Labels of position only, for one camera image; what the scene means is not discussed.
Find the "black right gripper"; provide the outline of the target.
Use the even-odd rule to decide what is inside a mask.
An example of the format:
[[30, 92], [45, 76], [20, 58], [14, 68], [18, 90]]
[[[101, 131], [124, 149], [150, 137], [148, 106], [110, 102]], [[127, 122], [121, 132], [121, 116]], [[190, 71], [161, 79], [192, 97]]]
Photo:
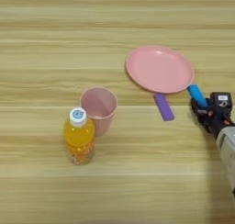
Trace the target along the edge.
[[206, 132], [211, 133], [215, 138], [224, 128], [235, 126], [230, 118], [230, 107], [203, 107], [192, 98], [191, 108]]

